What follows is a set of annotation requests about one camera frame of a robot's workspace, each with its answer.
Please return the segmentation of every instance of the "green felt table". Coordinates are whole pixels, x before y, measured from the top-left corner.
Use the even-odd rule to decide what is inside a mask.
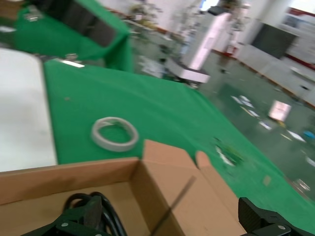
[[[59,164],[137,156],[143,141],[154,140],[209,155],[238,197],[275,210],[291,224],[315,233],[315,206],[303,199],[272,162],[252,145],[198,91],[172,81],[107,68],[76,68],[55,60],[44,64]],[[91,140],[93,123],[104,117],[131,122],[140,140],[128,152],[115,153]],[[228,146],[244,159],[229,167],[216,146]],[[263,184],[266,176],[271,178]]]
[[[95,0],[76,0],[116,30],[115,40],[101,47],[59,21],[44,15],[38,21],[26,20],[28,9],[19,12],[16,21],[15,47],[18,50],[65,58],[77,54],[79,60],[105,59],[106,67],[133,70],[129,28]]]

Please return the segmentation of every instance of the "white table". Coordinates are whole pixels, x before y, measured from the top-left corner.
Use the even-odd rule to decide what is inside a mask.
[[[56,164],[42,63],[0,48],[0,172]]]

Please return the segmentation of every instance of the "red stripe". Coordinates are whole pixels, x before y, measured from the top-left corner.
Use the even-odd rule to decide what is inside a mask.
[[[289,8],[288,13],[292,14],[292,15],[295,15],[295,16],[308,15],[308,16],[315,17],[314,13],[307,12],[307,11],[301,11],[301,10],[298,10],[298,9],[295,9],[295,8]]]
[[[301,60],[299,58],[296,58],[296,57],[288,55],[288,54],[286,55],[286,57],[291,59],[291,60],[293,60],[293,61],[295,61],[295,62],[297,62],[297,63],[299,63],[299,64],[301,64],[301,65],[303,65],[303,66],[306,66],[309,69],[315,70],[315,65],[309,64],[309,63],[307,63],[307,62],[305,62],[305,61],[303,61],[303,60]]]

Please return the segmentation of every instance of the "black cable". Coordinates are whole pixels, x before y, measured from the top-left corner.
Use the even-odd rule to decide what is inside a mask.
[[[77,193],[70,196],[64,204],[63,212],[70,208],[77,208],[85,206],[92,197],[99,196],[101,197],[101,204],[102,204],[102,212],[101,221],[98,225],[100,230],[107,232],[107,227],[110,231],[112,236],[127,236],[126,231],[118,217],[116,211],[114,210],[113,206],[111,205],[110,201],[101,193],[93,192],[90,195],[85,193]],[[73,206],[71,206],[74,200],[79,200]]]
[[[113,223],[116,226],[116,229],[120,236],[127,236],[127,233],[123,227],[122,222],[120,221],[120,218],[118,217],[115,209],[111,205],[110,201],[101,193],[99,192],[93,192],[90,194],[92,197],[94,196],[100,196],[102,199],[102,206],[107,210],[107,212],[112,216]]]

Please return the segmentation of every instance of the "window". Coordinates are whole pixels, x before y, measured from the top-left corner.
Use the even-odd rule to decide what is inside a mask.
[[[203,0],[200,9],[202,11],[207,11],[210,7],[216,6],[219,0]]]
[[[291,3],[292,8],[296,8],[302,11],[315,13],[315,1],[314,0],[293,0]]]

